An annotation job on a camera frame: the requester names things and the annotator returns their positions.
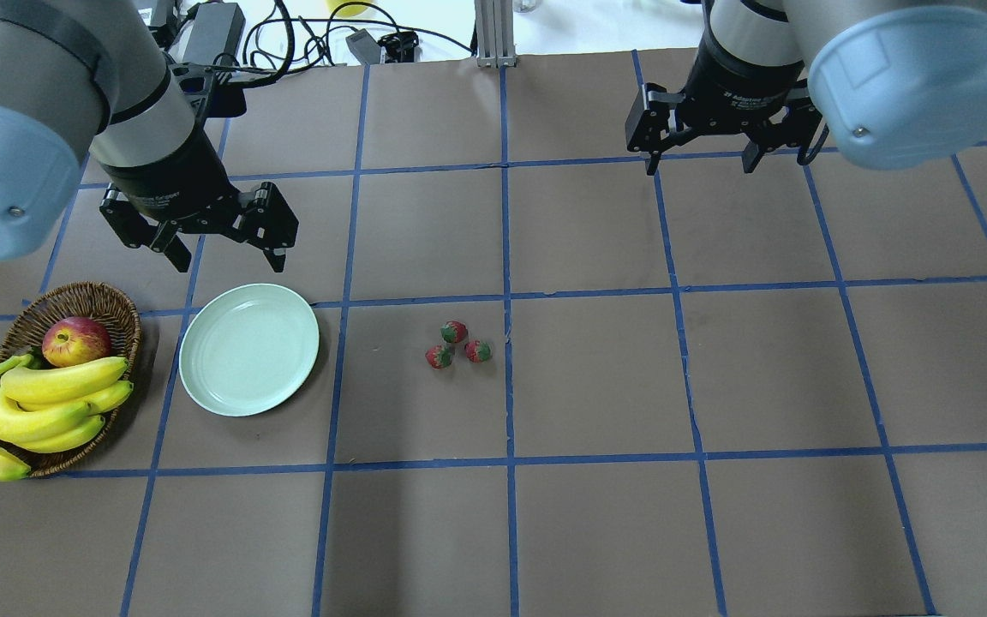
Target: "wicker basket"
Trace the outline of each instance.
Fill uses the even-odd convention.
[[[122,379],[132,378],[142,336],[140,312],[136,311],[132,298],[125,296],[121,290],[112,285],[93,282],[64,285],[36,298],[36,301],[28,305],[21,315],[17,315],[10,332],[7,332],[3,347],[0,348],[0,362],[15,354],[20,348],[33,344],[40,347],[48,328],[51,328],[56,321],[72,315],[90,317],[91,320],[105,326],[113,341],[113,355],[125,356],[129,360],[129,370],[125,371]],[[93,452],[99,442],[110,433],[116,420],[117,410],[107,411],[105,425],[97,436],[85,446],[78,446],[67,452],[38,454],[2,440],[0,445],[31,466],[33,471],[30,477],[48,476],[77,464],[79,460]]]

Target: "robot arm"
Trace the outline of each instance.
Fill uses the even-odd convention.
[[[89,149],[113,180],[101,212],[126,246],[185,271],[177,234],[223,234],[281,271],[298,222],[270,183],[231,186],[203,132],[209,105],[187,101],[202,87],[188,83],[215,74],[193,69],[168,65],[130,0],[0,0],[0,259],[47,238]]]
[[[704,0],[703,9],[685,87],[646,83],[627,117],[627,149],[647,158],[650,175],[666,149],[701,135],[747,135],[745,172],[783,146],[807,165],[828,129],[847,159],[873,169],[919,165],[987,136],[987,0]]]

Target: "banana stem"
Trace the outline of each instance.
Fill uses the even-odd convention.
[[[12,356],[12,358],[7,358],[0,362],[0,376],[3,375],[4,372],[9,371],[11,368],[28,366],[32,360],[32,354],[24,354],[22,356]]]

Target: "light blue robot joint cap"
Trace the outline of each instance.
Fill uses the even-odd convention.
[[[818,52],[810,91],[855,165],[962,151],[987,137],[987,13],[932,5],[855,24]]]
[[[81,177],[62,137],[0,106],[0,261],[39,249]]]

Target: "strawberry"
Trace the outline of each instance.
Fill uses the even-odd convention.
[[[426,351],[428,366],[436,368],[436,370],[451,367],[452,354],[454,351],[455,349],[447,346],[447,344],[435,344],[434,347],[428,348],[428,351]]]
[[[490,350],[489,343],[481,340],[471,340],[463,348],[463,353],[467,355],[467,359],[471,360],[471,362],[485,362],[494,354]]]
[[[462,321],[451,320],[440,326],[440,336],[450,344],[462,343],[467,338],[467,327]]]

